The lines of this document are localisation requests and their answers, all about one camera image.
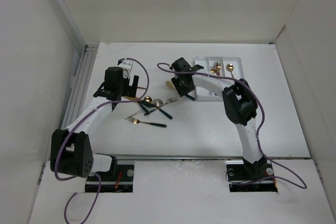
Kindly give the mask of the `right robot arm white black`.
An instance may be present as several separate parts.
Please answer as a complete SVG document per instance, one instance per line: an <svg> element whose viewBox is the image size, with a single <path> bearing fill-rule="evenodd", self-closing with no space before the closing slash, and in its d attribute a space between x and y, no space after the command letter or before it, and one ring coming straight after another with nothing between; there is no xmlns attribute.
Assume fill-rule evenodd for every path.
<svg viewBox="0 0 336 224"><path fill-rule="evenodd" d="M250 179L259 176L267 163L257 138L257 100L251 94L245 79L221 78L206 71L200 65L190 66L184 58L173 62L173 85L180 96L187 95L196 87L221 97L225 114L235 124L243 149L243 172Z"/></svg>

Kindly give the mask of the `gold spoon green handle pile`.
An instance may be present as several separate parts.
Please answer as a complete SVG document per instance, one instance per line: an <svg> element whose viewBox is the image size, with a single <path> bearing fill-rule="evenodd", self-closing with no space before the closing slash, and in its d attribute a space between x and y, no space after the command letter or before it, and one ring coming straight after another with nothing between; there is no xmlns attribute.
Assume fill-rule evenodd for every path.
<svg viewBox="0 0 336 224"><path fill-rule="evenodd" d="M145 112L145 115L150 115L149 108L153 108L154 105L151 102L147 101L147 100L140 100L140 104L142 106L142 109Z"/></svg>

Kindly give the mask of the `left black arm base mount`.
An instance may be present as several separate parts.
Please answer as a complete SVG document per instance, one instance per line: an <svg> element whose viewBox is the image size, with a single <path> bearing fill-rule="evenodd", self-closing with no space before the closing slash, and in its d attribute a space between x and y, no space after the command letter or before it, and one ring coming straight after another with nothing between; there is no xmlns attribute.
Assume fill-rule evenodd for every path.
<svg viewBox="0 0 336 224"><path fill-rule="evenodd" d="M118 163L115 156L94 154L93 167L85 183L85 192L95 193L100 185L101 193L131 193L133 178L133 162Z"/></svg>

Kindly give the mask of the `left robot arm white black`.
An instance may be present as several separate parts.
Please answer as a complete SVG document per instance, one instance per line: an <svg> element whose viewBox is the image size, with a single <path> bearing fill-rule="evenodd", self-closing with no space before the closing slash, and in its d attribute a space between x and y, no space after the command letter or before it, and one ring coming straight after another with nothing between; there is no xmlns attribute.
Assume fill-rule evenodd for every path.
<svg viewBox="0 0 336 224"><path fill-rule="evenodd" d="M136 96L139 76L131 76L129 60L105 70L104 81L93 94L87 108L69 126L55 130L51 137L50 169L55 175L86 178L98 173L105 180L117 176L116 158L95 154L90 135L117 106L124 95Z"/></svg>

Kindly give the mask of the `dark brown wooden fork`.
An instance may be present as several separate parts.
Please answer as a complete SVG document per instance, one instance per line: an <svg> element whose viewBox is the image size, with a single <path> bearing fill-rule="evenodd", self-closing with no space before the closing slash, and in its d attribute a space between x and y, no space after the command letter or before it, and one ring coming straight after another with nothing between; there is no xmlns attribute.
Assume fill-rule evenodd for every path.
<svg viewBox="0 0 336 224"><path fill-rule="evenodd" d="M217 68L216 68L215 65L211 67L210 72L211 72L212 74L217 74Z"/></svg>

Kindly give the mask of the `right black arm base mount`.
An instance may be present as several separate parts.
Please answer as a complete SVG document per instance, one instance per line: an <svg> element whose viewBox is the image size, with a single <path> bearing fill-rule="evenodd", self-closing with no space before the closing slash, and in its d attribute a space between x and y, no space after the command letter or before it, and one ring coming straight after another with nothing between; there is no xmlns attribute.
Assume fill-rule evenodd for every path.
<svg viewBox="0 0 336 224"><path fill-rule="evenodd" d="M267 162L257 173L248 171L243 160L228 160L225 164L225 178L229 183L230 193L278 192L270 162Z"/></svg>

